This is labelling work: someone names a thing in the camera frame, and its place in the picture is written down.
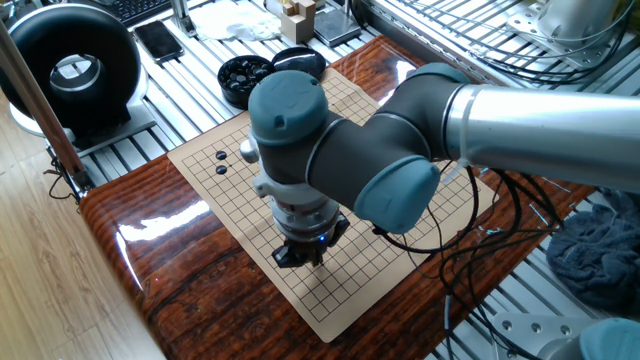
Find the wire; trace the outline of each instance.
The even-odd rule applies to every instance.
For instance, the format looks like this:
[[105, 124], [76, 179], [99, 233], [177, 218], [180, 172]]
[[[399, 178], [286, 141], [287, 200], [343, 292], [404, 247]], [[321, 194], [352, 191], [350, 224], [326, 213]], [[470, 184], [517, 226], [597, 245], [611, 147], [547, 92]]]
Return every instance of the wire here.
[[[473, 188], [473, 193], [474, 193], [474, 202], [476, 202], [476, 197], [477, 197], [477, 193], [478, 193], [478, 189], [477, 189], [477, 184], [476, 186], [474, 186], [473, 184], [475, 183], [475, 177], [473, 176], [473, 172], [470, 170], [470, 168], [466, 168], [467, 169], [467, 174], [470, 176], [469, 178], [469, 182], [472, 185]], [[532, 201], [536, 202], [538, 205], [540, 205], [542, 207], [542, 209], [549, 214], [553, 221], [556, 221], [557, 218], [557, 214], [555, 212], [555, 208], [553, 207], [553, 204], [551, 202], [551, 200], [549, 199], [548, 195], [545, 193], [544, 189], [529, 175], [523, 174], [523, 179], [525, 181], [527, 181], [527, 183], [529, 183], [534, 189], [535, 191], [538, 193], [538, 196], [540, 196], [542, 198], [542, 200], [540, 200], [536, 195], [534, 195], [531, 191], [529, 191], [526, 187], [522, 186], [519, 182], [517, 182], [516, 180], [514, 180], [511, 176], [509, 176], [506, 172], [502, 171], [502, 170], [496, 170], [496, 169], [492, 169], [499, 177], [500, 177], [500, 183], [498, 184], [498, 188], [497, 190], [500, 189], [501, 186], [506, 186], [508, 189], [508, 193], [511, 197], [511, 201], [514, 204], [514, 221], [511, 224], [510, 228], [507, 231], [500, 231], [500, 232], [496, 232], [493, 234], [490, 234], [486, 237], [483, 238], [482, 241], [480, 241], [480, 243], [478, 245], [475, 246], [470, 246], [461, 250], [457, 250], [451, 254], [449, 254], [446, 258], [444, 258], [444, 251], [447, 249], [450, 249], [453, 246], [457, 246], [459, 241], [464, 238], [465, 236], [467, 236], [472, 229], [475, 229], [476, 226], [466, 226], [464, 230], [462, 230], [458, 236], [456, 237], [455, 241], [455, 245], [454, 244], [447, 244], [447, 245], [443, 245], [442, 244], [442, 235], [440, 235], [441, 239], [440, 239], [440, 248], [438, 249], [415, 249], [415, 248], [411, 248], [408, 246], [407, 242], [406, 242], [406, 238], [403, 237], [404, 239], [404, 247], [405, 247], [405, 251], [409, 252], [409, 256], [411, 258], [411, 252], [417, 252], [417, 253], [436, 253], [436, 252], [440, 252], [441, 256], [444, 258], [442, 259], [442, 263], [440, 264], [440, 269], [439, 269], [439, 273], [438, 273], [438, 277], [440, 278], [440, 281], [443, 283], [443, 285], [445, 286], [445, 288], [447, 289], [447, 297], [445, 299], [445, 334], [446, 334], [446, 347], [447, 347], [447, 352], [449, 353], [449, 356], [453, 355], [452, 349], [451, 349], [451, 336], [452, 336], [452, 330], [450, 328], [450, 322], [449, 322], [449, 317], [450, 317], [450, 298], [453, 298], [454, 300], [458, 301], [460, 304], [462, 304], [462, 306], [469, 311], [469, 313], [471, 314], [471, 316], [473, 316], [480, 324], [484, 325], [488, 330], [489, 333], [491, 334], [492, 339], [495, 341], [495, 343], [497, 344], [497, 346], [500, 346], [501, 348], [505, 349], [506, 351], [509, 351], [511, 353], [517, 354], [519, 356], [522, 356], [523, 358], [526, 359], [532, 359], [532, 360], [538, 360], [538, 358], [530, 353], [528, 353], [526, 350], [524, 350], [522, 347], [518, 346], [517, 344], [513, 343], [512, 341], [510, 341], [509, 339], [507, 339], [506, 337], [504, 337], [500, 332], [497, 331], [497, 329], [493, 326], [493, 324], [489, 321], [489, 318], [484, 310], [484, 308], [482, 307], [482, 305], [480, 304], [479, 299], [477, 298], [477, 295], [475, 294], [475, 289], [473, 286], [473, 281], [472, 281], [472, 274], [473, 274], [473, 264], [476, 261], [479, 261], [487, 256], [490, 256], [492, 254], [494, 254], [496, 251], [501, 250], [501, 249], [505, 249], [508, 248], [510, 246], [515, 246], [517, 244], [521, 244], [523, 242], [529, 241], [531, 239], [534, 238], [539, 238], [541, 234], [544, 233], [550, 233], [550, 232], [554, 232], [557, 231], [557, 229], [520, 229], [519, 225], [522, 219], [522, 206], [521, 206], [521, 202], [520, 202], [520, 195], [518, 194], [518, 191], [522, 192], [527, 198], [531, 199]], [[496, 200], [497, 196], [496, 194], [494, 194], [494, 197], [492, 199], [492, 212], [490, 213], [490, 216], [488, 218], [491, 218], [494, 214], [494, 210], [495, 210], [495, 200]], [[431, 211], [430, 208], [427, 209], [429, 214], [433, 216], [433, 212]], [[471, 224], [475, 223], [475, 218], [477, 217], [477, 211], [474, 211], [474, 213], [472, 213], [472, 218], [473, 221], [470, 221]], [[526, 236], [523, 239], [520, 240], [516, 240], [516, 241], [511, 241], [509, 242], [509, 239], [511, 239], [513, 237], [513, 235], [515, 235], [516, 233], [528, 233], [530, 235]], [[389, 241], [389, 239], [391, 239], [388, 234], [382, 234], [383, 238], [385, 238], [387, 241]], [[392, 245], [395, 246], [393, 239], [391, 239], [391, 241], [389, 241]], [[471, 256], [469, 258], [469, 260], [467, 261], [466, 264], [464, 264], [459, 271], [455, 271], [455, 263], [454, 265], [451, 267], [451, 271], [454, 273], [454, 277], [453, 279], [449, 282], [447, 281], [446, 277], [445, 277], [445, 268], [447, 266], [447, 263], [449, 261], [454, 262], [460, 255], [465, 254], [465, 253], [471, 253]], [[414, 264], [414, 266], [416, 267], [416, 269], [425, 277], [425, 278], [429, 278], [429, 279], [433, 279], [433, 277], [427, 276], [426, 274], [424, 274], [421, 269], [419, 269], [419, 265], [412, 259], [412, 262]], [[461, 280], [461, 276], [462, 274], [465, 274], [466, 272], [466, 277], [467, 277], [467, 281], [469, 283], [468, 289], [469, 292], [471, 293], [471, 298], [473, 301], [473, 305], [475, 306], [475, 308], [478, 310], [477, 313], [473, 311], [472, 308], [469, 307], [469, 305], [467, 305], [454, 291], [455, 287], [457, 284], [462, 284]]]
[[450, 160], [443, 168], [440, 170], [440, 175], [444, 174], [444, 172], [453, 164], [453, 160]]
[[[526, 80], [526, 81], [530, 81], [530, 82], [535, 82], [535, 83], [540, 83], [540, 84], [546, 84], [546, 85], [566, 85], [566, 84], [572, 84], [575, 83], [576, 81], [582, 80], [584, 78], [586, 78], [587, 76], [591, 75], [592, 73], [594, 73], [596, 70], [598, 70], [599, 68], [601, 68], [604, 64], [606, 64], [611, 58], [613, 58], [613, 55], [618, 51], [618, 48], [620, 47], [620, 44], [622, 43], [622, 39], [624, 38], [624, 34], [626, 33], [626, 30], [629, 27], [629, 21], [631, 20], [631, 16], [627, 15], [625, 18], [625, 22], [624, 25], [622, 27], [622, 29], [620, 30], [620, 33], [618, 34], [618, 38], [615, 40], [613, 46], [611, 47], [611, 49], [609, 50], [609, 52], [607, 53], [607, 55], [602, 59], [602, 61], [600, 61], [600, 63], [598, 63], [597, 65], [591, 67], [591, 68], [586, 68], [586, 69], [582, 69], [582, 70], [573, 70], [570, 72], [550, 72], [550, 71], [534, 71], [534, 70], [529, 70], [526, 69], [524, 67], [519, 67], [519, 66], [513, 66], [510, 64], [507, 64], [505, 62], [496, 60], [496, 59], [486, 59], [483, 57], [478, 57], [475, 56], [475, 58], [484, 63], [485, 65], [489, 66], [490, 68], [509, 74], [513, 77], [516, 77], [518, 79], [521, 80]], [[459, 47], [460, 49], [467, 51], [467, 49], [465, 47], [463, 47], [460, 44], [457, 44], [454, 42], [454, 44]], [[498, 64], [502, 64], [504, 66], [506, 66], [507, 68], [502, 67], [501, 65], [496, 65], [496, 63]], [[517, 72], [514, 72], [513, 70], [510, 69], [514, 69], [514, 70], [518, 70], [521, 72], [525, 72], [525, 73], [529, 73], [532, 75], [536, 75], [536, 76], [542, 76], [542, 75], [549, 75], [549, 76], [565, 76], [565, 79], [563, 80], [545, 80], [545, 79], [541, 79], [538, 77], [531, 77], [531, 76], [525, 76], [522, 74], [518, 74]]]
[[467, 166], [467, 175], [469, 176], [469, 182], [471, 183], [471, 189], [472, 189], [472, 193], [473, 193], [473, 210], [471, 211], [471, 217], [469, 218], [469, 222], [467, 223], [467, 225], [465, 226], [464, 230], [462, 230], [462, 232], [460, 232], [460, 234], [458, 234], [458, 236], [456, 237], [456, 239], [452, 242], [450, 242], [449, 244], [446, 244], [440, 248], [436, 248], [436, 249], [418, 249], [418, 248], [413, 248], [407, 245], [404, 245], [396, 240], [394, 240], [393, 238], [391, 238], [388, 234], [387, 231], [379, 228], [378, 226], [376, 226], [374, 224], [373, 227], [373, 233], [376, 235], [380, 235], [382, 236], [383, 239], [385, 239], [387, 242], [391, 243], [392, 245], [404, 250], [404, 251], [410, 251], [410, 252], [414, 252], [416, 254], [436, 254], [438, 252], [442, 252], [448, 249], [451, 249], [452, 247], [456, 246], [460, 241], [462, 241], [462, 238], [470, 233], [473, 228], [474, 228], [474, 224], [476, 222], [476, 218], [478, 217], [478, 210], [480, 207], [480, 197], [478, 195], [478, 184], [476, 183], [476, 178], [473, 175], [473, 171], [471, 170], [471, 167]]
[[[433, 212], [431, 211], [431, 207], [427, 206], [427, 211], [429, 212], [429, 216], [431, 216], [431, 219], [433, 219], [433, 222], [436, 224], [436, 229], [438, 229], [438, 240], [440, 242], [440, 248], [443, 248], [443, 239], [442, 239], [442, 228], [440, 228], [440, 222], [438, 222], [438, 219], [436, 219], [436, 216], [433, 215]], [[441, 256], [441, 260], [444, 261], [444, 252], [440, 252], [440, 256]]]
[[593, 39], [593, 38], [595, 38], [595, 37], [599, 37], [599, 38], [600, 38], [600, 37], [602, 37], [602, 36], [603, 36], [603, 35], [605, 35], [609, 30], [613, 29], [616, 25], [618, 25], [618, 23], [620, 23], [620, 21], [622, 21], [622, 19], [623, 19], [625, 16], [627, 16], [628, 14], [630, 14], [630, 13], [631, 13], [631, 10], [633, 9], [633, 5], [635, 5], [635, 0], [631, 0], [631, 1], [630, 1], [630, 3], [629, 3], [629, 6], [626, 8], [626, 10], [625, 10], [622, 14], [620, 14], [620, 15], [619, 15], [619, 16], [618, 16], [618, 17], [617, 17], [617, 18], [616, 18], [616, 19], [611, 23], [611, 25], [609, 25], [609, 26], [608, 26], [608, 27], [606, 27], [605, 29], [603, 29], [603, 30], [601, 30], [601, 31], [599, 31], [599, 32], [597, 32], [597, 33], [595, 33], [595, 34], [593, 34], [593, 35], [586, 36], [586, 37], [582, 37], [582, 38], [572, 38], [572, 39], [569, 39], [569, 38], [549, 37], [549, 36], [546, 36], [546, 35], [544, 35], [544, 34], [543, 34], [543, 35], [536, 35], [536, 34], [533, 34], [533, 33], [528, 32], [528, 31], [522, 31], [522, 30], [507, 30], [507, 29], [503, 29], [503, 28], [495, 27], [495, 26], [492, 26], [492, 25], [488, 25], [488, 24], [486, 24], [486, 23], [485, 23], [485, 22], [483, 22], [483, 21], [478, 21], [478, 20], [474, 20], [474, 19], [469, 19], [469, 18], [467, 18], [467, 17], [458, 16], [458, 15], [455, 15], [455, 14], [453, 14], [453, 13], [449, 12], [449, 11], [439, 9], [439, 8], [437, 8], [437, 7], [435, 7], [435, 6], [432, 6], [432, 5], [428, 5], [428, 4], [420, 4], [420, 3], [412, 3], [412, 4], [409, 4], [409, 3], [407, 3], [406, 1], [402, 1], [402, 0], [400, 0], [400, 2], [401, 2], [401, 3], [403, 3], [403, 4], [405, 4], [405, 5], [408, 5], [408, 6], [421, 6], [421, 7], [423, 7], [423, 8], [428, 8], [428, 9], [431, 9], [431, 10], [435, 10], [435, 11], [437, 11], [437, 12], [440, 12], [440, 13], [445, 14], [445, 15], [447, 15], [447, 16], [450, 16], [450, 17], [452, 17], [452, 18], [455, 18], [455, 19], [458, 19], [458, 20], [462, 20], [462, 21], [466, 21], [466, 22], [469, 22], [469, 23], [472, 23], [472, 24], [476, 24], [476, 25], [478, 25], [478, 26], [480, 26], [480, 27], [484, 27], [484, 28], [489, 29], [489, 30], [491, 30], [491, 31], [502, 32], [502, 33], [513, 33], [513, 34], [525, 34], [525, 35], [527, 35], [527, 36], [529, 36], [529, 37], [537, 38], [537, 39], [545, 40], [545, 41], [552, 40], [552, 41], [576, 41], [576, 42], [578, 42], [578, 41], [586, 41], [586, 40], [589, 40], [589, 39]]
[[[46, 170], [43, 172], [43, 174], [44, 175], [52, 174], [52, 175], [58, 176], [53, 181], [53, 184], [51, 184], [51, 188], [49, 188], [49, 197], [56, 200], [65, 200], [65, 199], [73, 198], [76, 202], [76, 205], [79, 205], [80, 194], [78, 194], [75, 187], [73, 186], [71, 177], [69, 177], [69, 174], [67, 173], [67, 170], [64, 168], [64, 165], [62, 165], [62, 163], [58, 160], [58, 157], [53, 153], [53, 151], [50, 148], [47, 148], [47, 152], [49, 153], [49, 156], [51, 156], [50, 165], [53, 167], [53, 170], [51, 169]], [[53, 194], [53, 189], [55, 189], [56, 185], [58, 185], [58, 182], [60, 181], [60, 179], [64, 179], [64, 181], [67, 183], [69, 188], [71, 188], [71, 192], [66, 196], [57, 196]]]
[[[473, 50], [467, 48], [466, 46], [463, 46], [457, 42], [452, 42], [455, 46], [457, 46], [458, 48], [460, 48], [462, 51], [464, 52], [468, 52], [472, 57], [476, 58], [478, 61], [484, 63], [485, 65], [489, 66], [490, 68], [496, 70], [496, 71], [500, 71], [503, 73], [507, 73], [511, 76], [514, 76], [518, 79], [521, 80], [526, 80], [526, 81], [530, 81], [530, 82], [535, 82], [535, 83], [541, 83], [541, 84], [548, 84], [548, 85], [564, 85], [564, 84], [571, 84], [571, 83], [575, 83], [578, 80], [584, 79], [585, 77], [589, 76], [591, 73], [593, 73], [594, 71], [598, 70], [600, 67], [602, 67], [606, 62], [608, 62], [612, 57], [613, 54], [615, 54], [615, 52], [618, 50], [622, 39], [624, 38], [624, 34], [626, 33], [626, 30], [629, 26], [629, 21], [631, 19], [631, 12], [629, 11], [629, 9], [633, 6], [633, 4], [635, 4], [635, 0], [630, 0], [631, 3], [629, 5], [629, 7], [627, 8], [627, 11], [625, 11], [620, 18], [624, 19], [624, 24], [623, 27], [620, 31], [620, 34], [618, 36], [618, 38], [615, 40], [614, 44], [611, 46], [611, 49], [607, 52], [607, 55], [603, 58], [602, 61], [600, 61], [597, 65], [594, 65], [592, 67], [589, 68], [583, 68], [580, 70], [573, 70], [570, 72], [551, 72], [551, 71], [534, 71], [534, 70], [529, 70], [526, 69], [524, 67], [520, 67], [520, 66], [515, 66], [512, 64], [508, 64], [505, 63], [503, 61], [494, 59], [494, 58], [490, 58], [490, 57], [486, 57], [484, 55], [480, 55], [475, 53]], [[441, 25], [447, 27], [446, 24], [438, 21], [437, 19], [434, 19], [435, 21], [437, 21], [438, 23], [440, 23]], [[479, 43], [476, 39], [471, 38], [470, 36], [461, 33], [460, 31], [450, 28], [452, 31], [456, 32], [459, 36], [469, 40], [472, 43]], [[498, 52], [503, 52], [506, 55], [510, 55], [510, 56], [520, 56], [519, 54], [513, 54], [511, 52], [508, 51], [503, 51], [501, 49], [497, 49], [495, 47], [493, 47], [493, 50], [496, 50]], [[539, 77], [531, 77], [531, 76], [526, 76], [526, 75], [522, 75], [522, 74], [518, 74], [517, 72], [515, 72], [515, 70], [520, 71], [520, 72], [525, 72], [528, 74], [532, 74], [532, 75], [537, 75], [537, 76], [542, 76], [542, 75], [549, 75], [549, 76], [553, 76], [553, 77], [558, 77], [558, 76], [565, 76], [566, 79], [563, 80], [545, 80], [545, 79], [541, 79]], [[577, 74], [583, 74], [580, 75], [576, 78], [571, 78], [574, 75]]]

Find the smartphone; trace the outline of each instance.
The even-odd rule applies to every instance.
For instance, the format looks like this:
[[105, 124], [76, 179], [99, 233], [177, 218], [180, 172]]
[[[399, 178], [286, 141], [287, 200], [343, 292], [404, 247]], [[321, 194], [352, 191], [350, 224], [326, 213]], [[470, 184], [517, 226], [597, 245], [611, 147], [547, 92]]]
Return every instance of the smartphone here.
[[169, 29], [160, 21], [142, 25], [133, 30], [142, 46], [156, 63], [161, 63], [184, 54], [184, 49]]

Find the white cloth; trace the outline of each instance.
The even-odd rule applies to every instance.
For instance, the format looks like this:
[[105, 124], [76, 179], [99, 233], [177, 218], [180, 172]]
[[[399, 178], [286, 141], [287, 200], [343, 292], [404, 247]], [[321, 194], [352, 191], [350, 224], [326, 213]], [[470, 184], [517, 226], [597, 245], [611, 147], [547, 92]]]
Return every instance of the white cloth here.
[[280, 35], [280, 19], [249, 1], [216, 1], [191, 12], [198, 35], [212, 40], [260, 41]]

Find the wooden table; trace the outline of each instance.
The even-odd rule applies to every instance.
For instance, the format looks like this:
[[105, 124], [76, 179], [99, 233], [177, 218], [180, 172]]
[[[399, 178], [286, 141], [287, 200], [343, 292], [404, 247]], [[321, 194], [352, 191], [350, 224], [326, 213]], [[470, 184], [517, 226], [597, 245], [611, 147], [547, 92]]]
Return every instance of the wooden table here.
[[[413, 64], [421, 62], [387, 38], [377, 37], [332, 67], [380, 100], [389, 96]], [[499, 180], [492, 172], [479, 178], [497, 188]], [[570, 192], [542, 182], [565, 217], [570, 206], [591, 190], [560, 184]], [[485, 228], [504, 229], [513, 219], [504, 186], [500, 196]], [[528, 204], [523, 201], [523, 225], [540, 226]], [[81, 211], [169, 359], [423, 359], [444, 338], [446, 290], [439, 281], [423, 279], [414, 271], [325, 344], [207, 210], [166, 155], [91, 191], [82, 200]], [[461, 246], [473, 244], [479, 236], [467, 236]], [[473, 276], [480, 298], [538, 242], [497, 251], [478, 262]], [[439, 266], [440, 257], [432, 257], [422, 269], [435, 275]], [[459, 293], [470, 301], [462, 287]], [[454, 324], [467, 315], [455, 302], [451, 311]]]

